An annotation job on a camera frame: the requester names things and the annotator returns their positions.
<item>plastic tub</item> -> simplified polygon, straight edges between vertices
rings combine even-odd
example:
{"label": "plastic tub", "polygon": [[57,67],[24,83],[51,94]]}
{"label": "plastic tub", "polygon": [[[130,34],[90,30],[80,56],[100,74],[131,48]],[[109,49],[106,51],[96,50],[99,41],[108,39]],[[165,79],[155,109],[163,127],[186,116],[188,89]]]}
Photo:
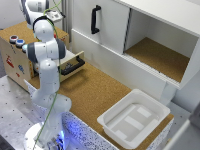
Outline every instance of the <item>plastic tub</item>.
{"label": "plastic tub", "polygon": [[169,108],[135,89],[97,120],[118,144],[135,149],[169,113]]}

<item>green cable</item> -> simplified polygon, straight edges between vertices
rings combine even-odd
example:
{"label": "green cable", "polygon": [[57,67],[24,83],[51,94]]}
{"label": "green cable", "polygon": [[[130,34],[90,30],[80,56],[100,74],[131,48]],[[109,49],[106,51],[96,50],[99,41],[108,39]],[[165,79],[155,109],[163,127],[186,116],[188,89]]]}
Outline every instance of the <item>green cable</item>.
{"label": "green cable", "polygon": [[49,9],[46,9],[45,11],[44,11],[44,13],[43,13],[43,15],[45,15],[46,14],[46,12],[48,11],[48,10],[51,10],[51,9],[53,9],[53,8],[56,8],[56,7],[58,7],[58,5],[60,5],[60,3],[62,2],[62,0],[60,0],[60,2],[57,4],[57,5],[55,5],[54,7],[52,7],[52,8],[49,8]]}
{"label": "green cable", "polygon": [[[53,2],[54,2],[54,4],[55,4],[55,6],[56,6],[56,2],[53,0]],[[58,6],[56,6],[57,7],[57,9],[59,10],[59,12],[61,12],[60,11],[60,9],[59,9],[59,7]]]}
{"label": "green cable", "polygon": [[[56,38],[58,38],[58,33],[57,33],[57,31],[56,31],[56,28],[54,27],[54,25],[53,25],[49,20],[47,20],[47,21],[51,24],[51,26],[52,26],[53,29],[55,30],[55,32],[56,32]],[[60,62],[60,59],[59,59],[59,82],[60,82],[60,75],[61,75],[61,68],[60,68],[60,65],[61,65],[61,62]],[[39,137],[40,137],[40,135],[41,135],[41,133],[42,133],[42,131],[43,131],[43,129],[44,129],[44,126],[45,126],[45,124],[46,124],[46,122],[47,122],[47,120],[48,120],[48,118],[49,118],[49,115],[51,114],[51,111],[52,111],[52,109],[53,109],[53,106],[54,106],[54,104],[55,104],[55,102],[56,102],[57,95],[58,95],[58,91],[56,92],[56,95],[55,95],[55,97],[54,97],[54,100],[53,100],[53,103],[52,103],[51,108],[50,108],[50,110],[49,110],[49,113],[48,113],[48,115],[47,115],[47,118],[46,118],[46,120],[45,120],[45,122],[44,122],[44,125],[42,126],[42,128],[41,128],[41,130],[40,130],[40,133],[39,133],[39,135],[38,135],[38,137],[37,137],[37,139],[36,139],[36,142],[35,142],[35,144],[34,144],[33,150],[35,149],[35,145],[37,144],[37,142],[38,142],[38,140],[39,140]]]}

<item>black handle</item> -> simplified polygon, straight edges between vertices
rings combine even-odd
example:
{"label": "black handle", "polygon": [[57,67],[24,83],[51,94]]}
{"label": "black handle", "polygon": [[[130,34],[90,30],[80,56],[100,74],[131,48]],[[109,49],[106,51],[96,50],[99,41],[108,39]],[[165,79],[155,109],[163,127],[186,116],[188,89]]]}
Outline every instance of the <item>black handle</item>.
{"label": "black handle", "polygon": [[91,31],[92,31],[92,34],[96,34],[98,33],[100,30],[98,28],[96,28],[96,12],[98,10],[101,10],[101,7],[96,5],[96,8],[94,8],[92,10],[92,20],[91,20]]}
{"label": "black handle", "polygon": [[83,66],[85,64],[85,61],[83,59],[81,59],[79,56],[76,57],[76,60],[79,63],[74,65],[71,68],[61,70],[61,75],[66,76],[66,75],[70,74],[71,72],[73,72],[74,70],[80,68],[81,66]]}

